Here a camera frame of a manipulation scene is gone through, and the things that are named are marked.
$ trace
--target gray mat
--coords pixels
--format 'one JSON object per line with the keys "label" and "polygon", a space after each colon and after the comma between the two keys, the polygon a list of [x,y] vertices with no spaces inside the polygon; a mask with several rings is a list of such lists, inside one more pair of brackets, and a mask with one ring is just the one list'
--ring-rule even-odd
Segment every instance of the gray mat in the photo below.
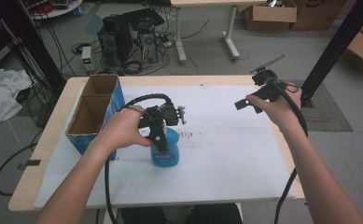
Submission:
{"label": "gray mat", "polygon": [[[293,81],[301,86],[304,81]],[[313,107],[304,107],[301,111],[306,119],[309,131],[352,132],[347,119],[322,83],[312,97]]]}

